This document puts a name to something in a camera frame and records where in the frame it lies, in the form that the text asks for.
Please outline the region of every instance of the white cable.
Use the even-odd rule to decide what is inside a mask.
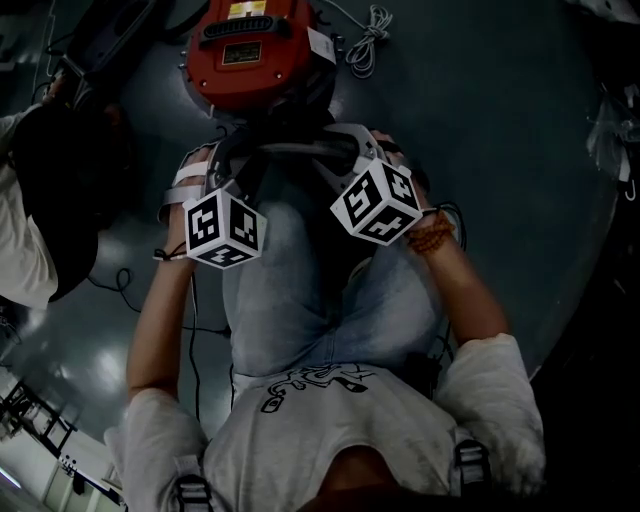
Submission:
[[[393,20],[393,14],[384,7],[372,5],[369,7],[369,24],[365,26],[332,0],[322,1],[338,9],[364,30],[362,39],[347,52],[345,62],[351,68],[353,76],[361,79],[369,78],[376,69],[376,41],[391,39],[391,34],[386,31],[386,28]]]
[[[55,27],[56,27],[56,15],[53,14],[55,7],[56,7],[56,0],[52,0],[51,7],[49,8],[49,14],[47,15],[47,21],[44,25],[44,30],[42,31],[42,43],[40,45],[40,54],[38,55],[38,61],[36,62],[36,71],[33,75],[33,87],[31,89],[31,96],[33,96],[34,93],[36,92],[36,87],[38,84],[38,74],[40,73],[40,61],[42,60],[42,54],[44,53],[45,48],[48,47],[48,46],[45,46],[45,42],[47,41],[47,27],[49,26],[49,22],[51,22],[51,31],[49,32],[49,42],[47,43],[47,45],[50,45],[53,39],[53,31],[55,30]],[[49,61],[47,63],[47,76],[49,78],[51,78],[51,73],[49,70],[50,67],[51,67],[51,55],[49,55]]]

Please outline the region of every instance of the black clip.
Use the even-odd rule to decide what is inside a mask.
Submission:
[[[178,487],[178,502],[180,503],[180,512],[188,510],[189,505],[206,505],[209,512],[213,512],[211,507],[211,489],[208,482],[196,475],[187,475],[178,478],[176,481]]]
[[[463,498],[487,496],[491,492],[491,468],[487,449],[474,439],[456,446],[456,466],[460,468]]]

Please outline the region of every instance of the handle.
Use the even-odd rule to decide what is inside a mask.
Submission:
[[[291,26],[282,16],[251,16],[208,25],[200,35],[200,46],[227,36],[268,32],[274,32],[285,39],[292,36]]]

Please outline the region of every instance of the shoulder strap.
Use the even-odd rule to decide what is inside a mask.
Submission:
[[[455,428],[453,440],[450,494],[462,498],[488,496],[491,493],[489,452],[466,429]]]
[[[211,489],[202,477],[198,458],[195,455],[177,457],[175,463],[178,470],[176,494],[180,512],[213,512]]]

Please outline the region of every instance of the hand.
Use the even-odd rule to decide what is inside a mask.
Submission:
[[[373,138],[376,140],[386,140],[388,142],[395,143],[395,140],[393,140],[390,135],[379,132],[378,130],[372,130],[371,135],[373,135]],[[389,158],[389,162],[391,162],[391,165],[394,165],[395,167],[398,167],[400,165],[400,159],[404,157],[404,154],[400,152],[390,153],[389,151],[385,151],[385,154],[387,155],[387,158]],[[411,175],[411,181],[413,182],[413,188],[416,190],[416,196],[418,198],[418,204],[420,205],[420,208],[423,210],[431,208],[431,205],[429,204],[429,201],[425,196],[424,190],[422,190],[422,187],[418,184],[418,180],[416,180],[413,174]],[[428,226],[431,226],[434,222],[435,215],[428,215],[420,222],[414,224],[409,231],[426,228]]]
[[[210,150],[208,148],[202,148],[187,159],[184,167],[198,162],[205,162],[209,158],[209,153]],[[192,176],[191,178],[183,179],[176,186],[202,185],[204,184],[204,180],[204,176]],[[187,237],[184,231],[184,208],[181,204],[172,204],[169,217],[169,236],[164,249],[165,252],[167,254],[173,252],[176,247],[183,244],[186,239]]]
[[[47,91],[45,97],[42,99],[42,103],[44,105],[49,105],[50,103],[52,103],[56,99],[56,96],[60,96],[62,94],[66,84],[67,77],[64,74],[56,78],[54,82],[49,86],[49,90]]]

